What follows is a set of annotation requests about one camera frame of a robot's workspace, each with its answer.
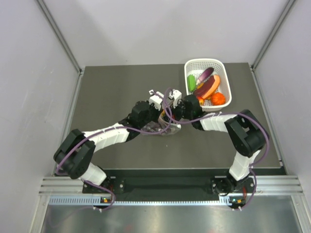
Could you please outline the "orange fake pumpkin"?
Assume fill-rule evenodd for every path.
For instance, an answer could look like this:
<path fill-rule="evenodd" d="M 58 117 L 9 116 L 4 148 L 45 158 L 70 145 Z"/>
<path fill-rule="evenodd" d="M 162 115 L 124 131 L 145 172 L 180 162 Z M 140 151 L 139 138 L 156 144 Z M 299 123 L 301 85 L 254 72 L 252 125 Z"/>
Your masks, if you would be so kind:
<path fill-rule="evenodd" d="M 224 105 L 226 103 L 225 96 L 220 92 L 214 93 L 210 100 L 213 106 Z"/>

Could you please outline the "clear zip top bag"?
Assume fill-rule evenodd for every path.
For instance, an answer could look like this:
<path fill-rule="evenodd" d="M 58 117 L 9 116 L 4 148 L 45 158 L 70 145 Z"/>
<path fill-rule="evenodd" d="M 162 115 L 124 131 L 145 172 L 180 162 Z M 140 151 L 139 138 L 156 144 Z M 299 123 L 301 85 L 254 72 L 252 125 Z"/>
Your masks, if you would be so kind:
<path fill-rule="evenodd" d="M 166 128 L 166 132 L 163 133 L 163 134 L 160 134 L 160 135 L 163 135 L 163 136 L 166 136 L 166 135 L 173 135 L 175 133 L 177 133 L 178 131 L 181 130 L 181 125 L 180 124 L 175 124 L 175 123 L 172 123 L 172 122 L 169 122 L 169 118 L 167 118 L 167 116 L 165 116 L 164 118 L 161 118 L 159 117 L 158 119 L 158 123 L 162 124 L 162 125 L 165 125 Z M 151 135 L 151 134 L 148 134 L 146 133 L 143 129 L 144 127 L 142 128 L 142 131 L 144 134 L 147 134 L 147 135 Z"/>

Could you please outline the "purple fake eggplant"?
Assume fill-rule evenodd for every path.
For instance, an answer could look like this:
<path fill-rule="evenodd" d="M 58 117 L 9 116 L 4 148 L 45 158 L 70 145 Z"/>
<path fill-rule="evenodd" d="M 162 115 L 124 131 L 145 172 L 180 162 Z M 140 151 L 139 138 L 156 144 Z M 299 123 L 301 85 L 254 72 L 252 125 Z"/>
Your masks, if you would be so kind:
<path fill-rule="evenodd" d="M 212 67 L 207 68 L 196 80 L 196 85 L 203 83 L 205 79 L 209 78 L 212 75 L 213 72 L 214 68 Z"/>

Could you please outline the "fake papaya half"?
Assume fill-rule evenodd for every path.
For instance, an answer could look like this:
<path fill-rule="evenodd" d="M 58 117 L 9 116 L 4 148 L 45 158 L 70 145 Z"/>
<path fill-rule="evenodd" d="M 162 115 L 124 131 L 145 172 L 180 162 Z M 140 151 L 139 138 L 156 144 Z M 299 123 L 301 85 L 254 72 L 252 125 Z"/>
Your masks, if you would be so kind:
<path fill-rule="evenodd" d="M 219 75 L 212 75 L 200 88 L 194 91 L 194 95 L 206 100 L 218 89 L 220 82 Z"/>

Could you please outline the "aluminium frame post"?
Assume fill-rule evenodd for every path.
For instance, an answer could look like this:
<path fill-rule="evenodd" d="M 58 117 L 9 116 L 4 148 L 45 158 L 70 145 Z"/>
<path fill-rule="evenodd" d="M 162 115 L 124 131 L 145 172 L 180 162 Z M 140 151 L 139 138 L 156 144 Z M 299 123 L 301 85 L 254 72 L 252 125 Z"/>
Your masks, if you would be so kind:
<path fill-rule="evenodd" d="M 267 38 L 265 39 L 262 47 L 260 48 L 254 62 L 250 66 L 250 69 L 252 72 L 256 71 L 256 68 L 259 66 L 261 63 L 262 59 L 266 55 L 269 47 L 273 43 L 274 39 L 276 38 L 279 30 L 281 29 L 282 25 L 284 24 L 286 18 L 289 16 L 290 12 L 294 8 L 296 4 L 296 0 L 287 0 L 285 6 L 281 10 L 281 13 L 277 17 L 276 21 L 272 24 L 272 29 L 270 30 Z"/>
<path fill-rule="evenodd" d="M 58 42 L 60 43 L 61 47 L 63 48 L 66 56 L 69 58 L 71 64 L 73 65 L 74 69 L 77 71 L 78 74 L 82 73 L 83 69 L 78 64 L 75 56 L 73 55 L 63 33 L 61 32 L 60 28 L 58 27 L 52 13 L 50 12 L 47 4 L 44 0 L 35 0 L 35 3 L 38 5 L 40 11 L 44 15 L 45 19 L 47 20 L 51 30 L 55 34 Z"/>

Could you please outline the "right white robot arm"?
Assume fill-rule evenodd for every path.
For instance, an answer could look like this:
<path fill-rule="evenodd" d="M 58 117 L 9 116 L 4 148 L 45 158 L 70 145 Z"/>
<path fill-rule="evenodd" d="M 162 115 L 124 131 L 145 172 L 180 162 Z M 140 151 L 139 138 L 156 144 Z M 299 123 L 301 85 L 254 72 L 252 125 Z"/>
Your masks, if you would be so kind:
<path fill-rule="evenodd" d="M 187 95 L 168 107 L 173 120 L 178 123 L 185 119 L 185 124 L 201 131 L 227 133 L 236 150 L 234 161 L 229 169 L 227 187 L 232 192 L 240 191 L 244 180 L 249 176 L 255 159 L 266 147 L 263 156 L 270 149 L 270 137 L 255 116 L 247 109 L 236 113 L 209 113 L 203 111 L 195 95 Z"/>

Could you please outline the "green fake vegetable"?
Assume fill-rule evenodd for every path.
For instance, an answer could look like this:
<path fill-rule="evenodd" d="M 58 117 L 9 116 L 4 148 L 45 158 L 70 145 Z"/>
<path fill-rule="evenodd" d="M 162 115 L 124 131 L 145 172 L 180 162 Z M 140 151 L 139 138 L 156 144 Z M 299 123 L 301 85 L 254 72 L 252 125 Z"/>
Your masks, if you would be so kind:
<path fill-rule="evenodd" d="M 192 74 L 187 77 L 187 85 L 189 92 L 193 92 L 196 89 L 196 78 Z"/>

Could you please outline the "aluminium frame post left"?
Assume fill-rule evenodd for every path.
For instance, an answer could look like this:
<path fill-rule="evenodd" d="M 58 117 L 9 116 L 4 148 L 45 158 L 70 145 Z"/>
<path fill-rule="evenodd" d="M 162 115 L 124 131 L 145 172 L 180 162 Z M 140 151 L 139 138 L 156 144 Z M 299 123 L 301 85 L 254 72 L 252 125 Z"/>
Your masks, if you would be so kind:
<path fill-rule="evenodd" d="M 60 43 L 61 47 L 63 48 L 66 56 L 69 58 L 71 64 L 73 65 L 74 69 L 77 71 L 78 74 L 82 73 L 83 69 L 78 64 L 75 56 L 73 55 L 63 33 L 61 32 L 60 28 L 58 27 L 52 13 L 50 12 L 47 4 L 44 0 L 35 0 L 35 3 L 38 5 L 40 11 L 44 15 L 45 19 L 47 20 L 51 30 L 55 34 L 58 42 Z"/>

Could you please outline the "red yellow fake mango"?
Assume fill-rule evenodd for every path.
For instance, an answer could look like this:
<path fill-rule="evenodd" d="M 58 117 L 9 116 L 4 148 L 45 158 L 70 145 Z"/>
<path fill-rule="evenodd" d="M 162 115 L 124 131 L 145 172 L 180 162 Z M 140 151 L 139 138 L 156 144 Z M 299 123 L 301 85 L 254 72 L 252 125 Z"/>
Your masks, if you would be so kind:
<path fill-rule="evenodd" d="M 200 104 L 201 106 L 204 106 L 204 105 L 205 105 L 205 99 L 204 99 L 204 98 L 202 98 L 202 97 L 197 97 L 197 99 L 198 99 L 199 104 Z"/>

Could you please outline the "aluminium frame post right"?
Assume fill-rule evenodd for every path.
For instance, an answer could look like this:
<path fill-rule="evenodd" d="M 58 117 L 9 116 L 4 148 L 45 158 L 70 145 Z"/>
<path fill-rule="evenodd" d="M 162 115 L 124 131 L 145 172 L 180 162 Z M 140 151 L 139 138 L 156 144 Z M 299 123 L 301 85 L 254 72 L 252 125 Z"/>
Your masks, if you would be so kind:
<path fill-rule="evenodd" d="M 262 59 L 266 55 L 269 47 L 273 43 L 274 39 L 276 38 L 279 30 L 281 29 L 282 25 L 284 24 L 286 18 L 289 16 L 290 12 L 294 8 L 296 4 L 296 0 L 287 0 L 285 6 L 281 10 L 281 13 L 277 17 L 276 21 L 272 24 L 272 29 L 270 30 L 267 38 L 265 39 L 262 47 L 260 48 L 254 62 L 250 66 L 250 69 L 252 72 L 256 71 L 256 68 L 259 66 L 261 63 Z"/>

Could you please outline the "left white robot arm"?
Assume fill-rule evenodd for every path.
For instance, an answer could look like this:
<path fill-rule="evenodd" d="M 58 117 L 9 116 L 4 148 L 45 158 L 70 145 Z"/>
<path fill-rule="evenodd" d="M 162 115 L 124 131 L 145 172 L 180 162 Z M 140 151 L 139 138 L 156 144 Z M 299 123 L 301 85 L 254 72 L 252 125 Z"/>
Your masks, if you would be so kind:
<path fill-rule="evenodd" d="M 126 118 L 110 127 L 89 132 L 72 130 L 53 157 L 57 163 L 56 174 L 91 182 L 99 192 L 106 192 L 110 180 L 99 166 L 91 163 L 93 154 L 137 137 L 144 126 L 158 119 L 161 104 L 162 101 L 139 101 Z"/>

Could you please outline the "white perforated plastic basket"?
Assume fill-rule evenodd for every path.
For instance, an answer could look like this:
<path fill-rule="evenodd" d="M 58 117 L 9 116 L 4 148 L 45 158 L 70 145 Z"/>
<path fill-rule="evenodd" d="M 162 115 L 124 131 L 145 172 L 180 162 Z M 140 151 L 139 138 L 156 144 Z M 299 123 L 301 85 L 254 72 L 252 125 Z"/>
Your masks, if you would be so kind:
<path fill-rule="evenodd" d="M 203 111 L 205 112 L 216 112 L 220 111 L 224 107 L 227 107 L 232 101 L 232 94 L 230 89 L 230 84 L 228 81 L 227 73 L 225 66 L 222 62 L 217 59 L 212 58 L 199 58 L 192 59 L 185 63 L 184 65 L 184 73 L 185 73 L 185 83 L 186 83 L 186 93 L 191 94 L 192 92 L 189 90 L 187 77 L 189 75 L 193 75 L 197 80 L 199 76 L 207 69 L 214 68 L 213 75 L 220 76 L 220 85 L 216 89 L 216 93 L 220 92 L 225 97 L 225 103 L 222 105 L 213 105 L 211 100 L 205 100 L 204 105 L 202 106 Z"/>

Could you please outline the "dark purple fake grapes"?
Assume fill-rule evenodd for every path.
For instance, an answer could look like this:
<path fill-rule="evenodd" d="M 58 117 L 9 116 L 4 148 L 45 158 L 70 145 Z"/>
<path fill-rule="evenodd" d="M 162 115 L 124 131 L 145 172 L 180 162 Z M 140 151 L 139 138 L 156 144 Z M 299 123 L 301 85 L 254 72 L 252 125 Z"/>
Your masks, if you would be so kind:
<path fill-rule="evenodd" d="M 160 123 L 150 122 L 144 127 L 144 131 L 152 135 L 160 135 L 166 132 L 166 126 Z"/>

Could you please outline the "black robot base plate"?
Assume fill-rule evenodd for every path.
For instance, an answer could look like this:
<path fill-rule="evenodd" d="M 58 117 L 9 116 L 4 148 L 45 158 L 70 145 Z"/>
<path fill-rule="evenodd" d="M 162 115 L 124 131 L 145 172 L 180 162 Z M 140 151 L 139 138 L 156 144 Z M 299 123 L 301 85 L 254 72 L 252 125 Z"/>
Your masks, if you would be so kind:
<path fill-rule="evenodd" d="M 245 197 L 255 190 L 249 175 L 229 178 L 227 168 L 108 169 L 103 186 L 117 201 L 207 201 L 222 195 Z"/>

